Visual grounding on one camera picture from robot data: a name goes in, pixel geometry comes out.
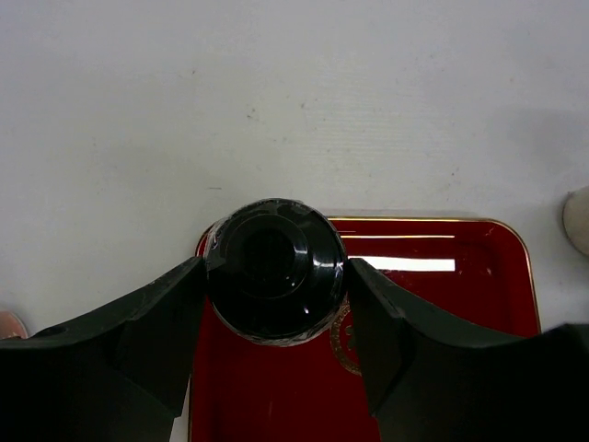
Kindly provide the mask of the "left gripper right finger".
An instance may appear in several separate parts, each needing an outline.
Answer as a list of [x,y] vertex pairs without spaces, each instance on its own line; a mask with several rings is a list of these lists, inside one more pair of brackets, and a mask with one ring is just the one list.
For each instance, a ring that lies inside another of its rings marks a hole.
[[356,352],[385,441],[584,441],[588,328],[531,338],[479,326],[346,263]]

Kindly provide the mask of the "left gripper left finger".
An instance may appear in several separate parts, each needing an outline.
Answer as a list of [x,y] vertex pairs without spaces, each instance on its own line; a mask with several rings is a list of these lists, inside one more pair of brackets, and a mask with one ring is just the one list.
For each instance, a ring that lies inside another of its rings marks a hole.
[[4,339],[2,439],[169,440],[204,301],[204,263],[192,257],[82,316]]

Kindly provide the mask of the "white bottle black cap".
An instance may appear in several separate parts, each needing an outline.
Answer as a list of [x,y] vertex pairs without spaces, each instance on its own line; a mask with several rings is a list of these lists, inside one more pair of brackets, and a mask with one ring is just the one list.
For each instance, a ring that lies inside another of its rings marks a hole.
[[324,332],[345,299],[345,246],[318,210],[263,199],[216,221],[202,238],[207,296],[236,335],[288,347]]

